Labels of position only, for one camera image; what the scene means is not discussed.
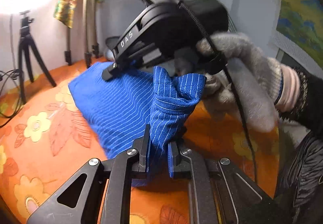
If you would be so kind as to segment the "dark sleeved right forearm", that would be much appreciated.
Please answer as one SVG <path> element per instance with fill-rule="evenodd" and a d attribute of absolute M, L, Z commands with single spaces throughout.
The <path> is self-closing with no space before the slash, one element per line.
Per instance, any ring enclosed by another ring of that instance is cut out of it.
<path fill-rule="evenodd" d="M 281 118 L 295 121 L 322 138 L 322 79 L 281 65 L 282 93 L 277 102 Z"/>

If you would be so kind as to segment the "grey gloved right hand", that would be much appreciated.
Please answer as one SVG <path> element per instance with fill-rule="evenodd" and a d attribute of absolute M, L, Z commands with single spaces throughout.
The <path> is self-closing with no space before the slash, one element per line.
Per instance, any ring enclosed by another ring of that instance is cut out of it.
<path fill-rule="evenodd" d="M 223 71 L 205 73 L 202 102 L 216 120 L 229 114 L 240 119 L 233 92 L 245 114 L 247 126 L 258 132 L 270 132 L 278 123 L 277 102 L 282 93 L 283 74 L 279 61 L 267 57 L 242 33 L 214 33 L 212 42 L 227 58 L 232 81 Z"/>

